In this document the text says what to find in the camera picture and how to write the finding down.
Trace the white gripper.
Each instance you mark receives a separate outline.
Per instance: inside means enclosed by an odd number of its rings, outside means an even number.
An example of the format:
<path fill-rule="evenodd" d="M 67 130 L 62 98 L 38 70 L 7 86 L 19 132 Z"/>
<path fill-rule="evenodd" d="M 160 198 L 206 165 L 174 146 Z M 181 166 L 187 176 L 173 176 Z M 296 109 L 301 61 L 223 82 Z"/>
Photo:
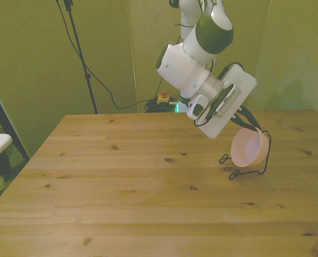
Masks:
<path fill-rule="evenodd" d="M 241 66 L 231 65 L 228 71 L 224 72 L 221 82 L 223 84 L 219 94 L 199 117 L 199 128 L 202 132 L 209 138 L 216 138 L 229 120 L 245 129 L 253 130 L 254 126 L 261 131 L 262 128 L 252 113 L 242 106 L 256 86 L 256 79 L 243 71 Z M 235 114 L 238 110 L 251 125 Z"/>

